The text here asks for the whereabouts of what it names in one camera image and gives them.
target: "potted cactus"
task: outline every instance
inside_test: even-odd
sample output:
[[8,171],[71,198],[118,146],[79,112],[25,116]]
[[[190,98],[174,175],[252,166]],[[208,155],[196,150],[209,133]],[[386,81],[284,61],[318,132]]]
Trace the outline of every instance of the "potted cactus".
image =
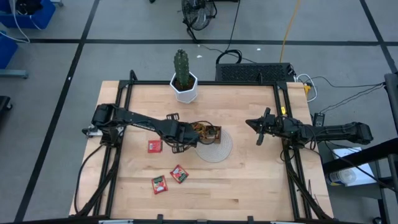
[[189,71],[188,55],[182,49],[174,56],[174,68],[170,86],[175,97],[182,103],[191,103],[197,97],[198,78]]

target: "chair wheel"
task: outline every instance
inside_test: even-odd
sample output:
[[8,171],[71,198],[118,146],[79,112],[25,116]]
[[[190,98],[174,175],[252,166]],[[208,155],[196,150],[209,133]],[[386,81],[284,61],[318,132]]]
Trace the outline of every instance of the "chair wheel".
[[11,110],[12,109],[12,104],[11,103],[8,103],[8,105],[7,105],[7,110]]
[[376,218],[373,218],[372,223],[373,224],[383,224],[383,221],[381,220],[380,217],[376,217]]

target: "cactus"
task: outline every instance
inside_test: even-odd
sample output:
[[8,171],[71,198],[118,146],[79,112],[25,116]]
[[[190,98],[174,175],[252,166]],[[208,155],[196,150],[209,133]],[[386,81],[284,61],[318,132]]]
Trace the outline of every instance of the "cactus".
[[174,68],[175,76],[182,88],[186,88],[189,85],[189,64],[187,53],[180,49],[174,56]]

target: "white cable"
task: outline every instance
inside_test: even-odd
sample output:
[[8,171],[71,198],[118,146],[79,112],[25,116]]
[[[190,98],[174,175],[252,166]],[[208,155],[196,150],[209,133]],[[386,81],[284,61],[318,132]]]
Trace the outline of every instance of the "white cable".
[[30,18],[30,20],[32,21],[33,25],[35,25],[36,28],[37,28],[38,30],[41,30],[40,27],[38,27],[38,26],[36,25],[36,23],[33,22],[32,15],[30,15],[29,18]]
[[315,91],[315,96],[312,99],[307,100],[307,102],[309,103],[309,102],[311,102],[311,101],[313,101],[313,100],[315,100],[317,98],[317,96],[318,96],[317,88],[315,87],[315,84],[313,83],[311,77],[309,75],[307,75],[307,74],[299,75],[298,77],[296,77],[296,80],[298,80],[301,76],[306,76],[311,81],[312,86],[313,86],[313,90]]
[[26,34],[22,31],[22,29],[19,27],[19,24],[18,24],[18,22],[17,22],[17,16],[16,16],[16,3],[15,3],[15,0],[12,0],[12,4],[14,5],[14,7],[13,7],[13,10],[12,10],[12,14],[14,15],[14,20],[15,20],[15,24],[17,25],[17,27],[18,27],[18,29],[19,29],[19,31],[21,32],[21,34],[27,39],[27,41],[26,40],[21,40],[21,39],[15,39],[15,38],[13,38],[13,37],[10,37],[10,36],[8,36],[8,35],[6,35],[6,34],[3,34],[2,32],[0,32],[0,34],[2,34],[3,36],[5,36],[5,37],[8,37],[8,38],[10,38],[10,39],[12,39],[12,40],[15,40],[15,41],[19,41],[19,42],[23,42],[23,43],[27,43],[27,44],[29,44],[30,43],[30,39],[28,38],[28,36],[26,36]]

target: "black floor tape line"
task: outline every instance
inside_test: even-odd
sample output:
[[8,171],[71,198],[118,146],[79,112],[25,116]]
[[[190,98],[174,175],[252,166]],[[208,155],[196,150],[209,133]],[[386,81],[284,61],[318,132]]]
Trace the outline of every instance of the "black floor tape line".
[[81,35],[79,45],[77,47],[75,56],[72,60],[72,64],[70,65],[67,78],[65,79],[65,83],[63,84],[60,98],[58,99],[57,106],[55,107],[55,111],[52,116],[49,128],[44,137],[43,145],[40,149],[39,156],[36,160],[35,166],[32,171],[32,175],[30,176],[29,182],[25,189],[25,193],[21,200],[21,204],[19,205],[14,222],[22,222],[24,220],[24,217],[25,217],[25,214],[27,211],[27,207],[29,206],[30,199],[32,198],[32,194],[35,189],[37,180],[39,179],[40,171],[43,168],[43,163],[44,163],[45,157],[47,155],[47,152],[49,151],[49,147],[50,147],[52,136],[54,135],[55,127],[57,126],[59,117],[61,115],[61,110],[63,108],[63,104],[65,103],[65,99],[67,97],[67,93],[68,93],[70,84],[73,80],[73,75],[75,74],[75,70],[76,70],[77,64],[80,59],[81,51],[83,50],[85,40],[87,39],[88,31],[90,30],[91,24],[93,23],[94,15],[97,10],[99,2],[100,2],[100,0],[95,0],[93,3],[93,7],[91,8],[90,15],[88,16],[88,20],[86,22],[85,29]]
[[372,27],[374,35],[376,36],[377,41],[380,43],[381,50],[383,51],[383,54],[384,54],[384,56],[385,56],[385,58],[387,60],[387,63],[388,63],[388,66],[391,69],[391,72],[392,73],[397,72],[397,67],[395,65],[395,62],[392,59],[390,52],[388,51],[387,45],[384,42],[383,37],[381,36],[379,28],[377,28],[376,22],[373,19],[371,11],[369,10],[368,5],[366,4],[366,1],[365,0],[359,0],[359,1],[361,2],[362,8],[363,8],[363,10],[365,12],[366,17],[368,18],[368,21],[369,21],[369,23],[370,23],[370,25]]

